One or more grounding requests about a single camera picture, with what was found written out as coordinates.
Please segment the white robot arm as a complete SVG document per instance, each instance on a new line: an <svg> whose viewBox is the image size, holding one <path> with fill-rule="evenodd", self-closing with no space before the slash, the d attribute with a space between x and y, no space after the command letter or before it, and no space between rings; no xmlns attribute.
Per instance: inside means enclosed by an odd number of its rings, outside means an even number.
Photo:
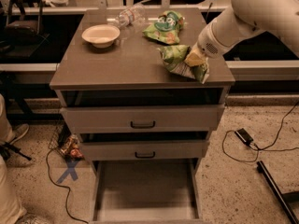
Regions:
<svg viewBox="0 0 299 224"><path fill-rule="evenodd" d="M299 55L299 0L231 0L201 31L185 63L201 65L263 32L274 35Z"/></svg>

